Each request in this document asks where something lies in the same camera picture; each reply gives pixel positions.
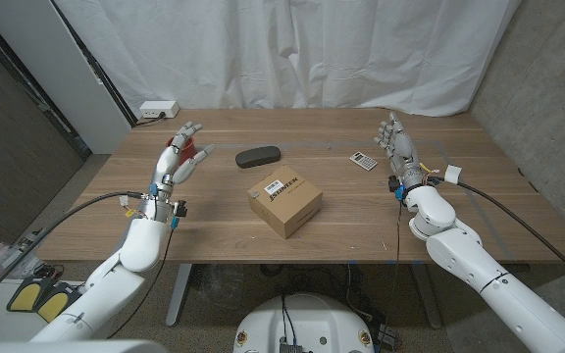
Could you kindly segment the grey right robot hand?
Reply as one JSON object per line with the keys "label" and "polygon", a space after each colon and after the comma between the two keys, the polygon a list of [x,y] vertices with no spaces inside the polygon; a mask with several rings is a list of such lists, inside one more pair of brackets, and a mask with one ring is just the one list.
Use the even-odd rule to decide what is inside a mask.
{"label": "grey right robot hand", "polygon": [[381,122],[374,141],[385,151],[394,175],[404,188],[421,184],[424,172],[416,147],[395,112]]}

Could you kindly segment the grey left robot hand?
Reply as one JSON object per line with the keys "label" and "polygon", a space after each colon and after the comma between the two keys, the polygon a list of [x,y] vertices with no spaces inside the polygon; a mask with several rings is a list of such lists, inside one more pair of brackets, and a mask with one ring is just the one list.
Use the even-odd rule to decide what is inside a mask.
{"label": "grey left robot hand", "polygon": [[201,128],[202,124],[187,122],[161,153],[152,173],[149,192],[140,202],[143,219],[165,223],[173,209],[170,203],[174,186],[187,181],[196,167],[215,150],[215,145],[210,144],[193,157],[180,162],[186,142]]}

